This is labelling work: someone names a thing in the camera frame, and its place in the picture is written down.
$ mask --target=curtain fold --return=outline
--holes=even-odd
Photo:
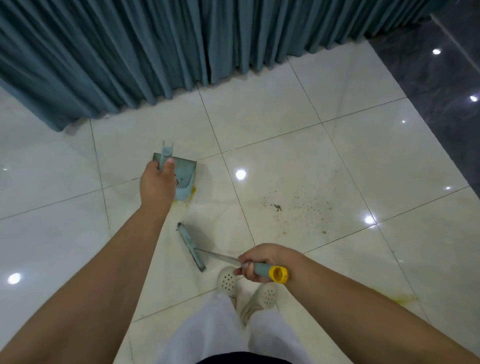
[[[287,55],[417,22],[444,0],[3,0],[1,86],[55,131]]]

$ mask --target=yellow handle cap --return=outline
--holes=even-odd
[[[268,270],[268,276],[273,282],[284,284],[288,279],[288,271],[285,267],[271,266]]]

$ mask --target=hand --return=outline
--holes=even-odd
[[[271,282],[272,280],[269,277],[261,277],[253,272],[253,262],[268,263],[274,266],[283,266],[288,269],[291,258],[298,255],[303,254],[282,245],[271,243],[260,244],[238,257],[239,261],[243,263],[243,266],[235,269],[234,273],[237,276],[243,274],[246,279],[253,282]]]
[[[148,162],[140,179],[140,199],[142,206],[153,209],[166,208],[167,212],[175,198],[175,162],[173,158],[166,160],[162,171],[158,170],[158,162]]]

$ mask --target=dark marble floor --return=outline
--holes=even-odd
[[[480,0],[434,17],[370,43],[480,198]]]

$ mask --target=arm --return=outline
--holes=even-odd
[[[147,164],[141,206],[0,352],[0,364],[112,363],[175,196],[173,160]]]
[[[354,363],[480,363],[406,308],[295,250],[261,244],[239,260],[286,267],[286,288]],[[235,273],[266,281],[251,263]]]

